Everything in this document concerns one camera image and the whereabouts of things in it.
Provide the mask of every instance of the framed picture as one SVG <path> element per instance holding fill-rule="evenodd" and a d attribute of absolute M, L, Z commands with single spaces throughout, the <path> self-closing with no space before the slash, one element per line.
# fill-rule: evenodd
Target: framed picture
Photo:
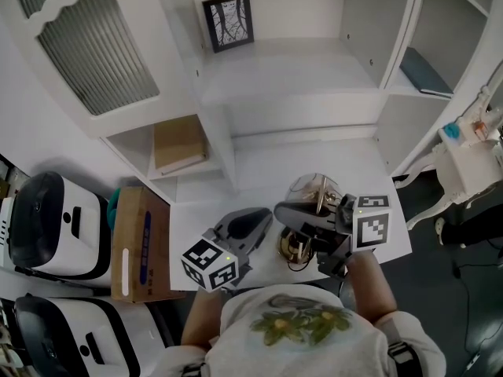
<path fill-rule="evenodd" d="M 215 53 L 254 41 L 250 0 L 208 0 L 203 7 Z"/>

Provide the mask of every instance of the brown box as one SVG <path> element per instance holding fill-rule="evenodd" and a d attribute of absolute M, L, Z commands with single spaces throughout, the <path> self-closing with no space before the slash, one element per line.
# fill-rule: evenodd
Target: brown box
<path fill-rule="evenodd" d="M 153 158 L 162 174 L 207 159 L 207 142 L 197 115 L 154 124 Z"/>
<path fill-rule="evenodd" d="M 120 190 L 112 245 L 112 298 L 182 298 L 170 289 L 170 206 L 146 187 Z"/>

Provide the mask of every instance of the white cube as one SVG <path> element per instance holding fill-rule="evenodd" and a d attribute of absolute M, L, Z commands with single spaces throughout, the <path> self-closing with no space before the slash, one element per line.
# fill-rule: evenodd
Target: white cube
<path fill-rule="evenodd" d="M 358 196 L 353 210 L 353 251 L 370 250 L 387 244 L 390 231 L 390 197 L 382 194 Z"/>
<path fill-rule="evenodd" d="M 239 277 L 237 257 L 202 236 L 181 260 L 187 276 L 208 292 Z"/>

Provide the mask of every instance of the person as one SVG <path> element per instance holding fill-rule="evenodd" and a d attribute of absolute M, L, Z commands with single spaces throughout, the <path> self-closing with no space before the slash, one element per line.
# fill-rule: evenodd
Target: person
<path fill-rule="evenodd" d="M 357 313 L 319 287 L 275 285 L 241 293 L 198 291 L 182 344 L 152 377 L 443 376 L 446 360 L 420 321 L 397 310 L 375 256 L 347 263 Z"/>
<path fill-rule="evenodd" d="M 466 248 L 489 239 L 503 237 L 500 222 L 503 217 L 503 204 L 488 208 L 459 225 L 452 225 L 444 218 L 435 221 L 435 231 L 440 244 L 458 244 Z"/>

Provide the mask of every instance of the black handle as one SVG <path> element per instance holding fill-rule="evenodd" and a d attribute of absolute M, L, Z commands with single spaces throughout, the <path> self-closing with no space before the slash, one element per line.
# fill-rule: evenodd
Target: black handle
<path fill-rule="evenodd" d="M 72 235 L 79 238 L 81 207 L 73 207 L 72 213 Z"/>
<path fill-rule="evenodd" d="M 93 355 L 93 359 L 97 364 L 105 364 L 103 361 L 103 357 L 101 357 L 100 350 L 97 348 L 96 339 L 94 339 L 93 333 L 90 332 L 86 335 L 87 345 L 89 346 L 89 350 Z"/>

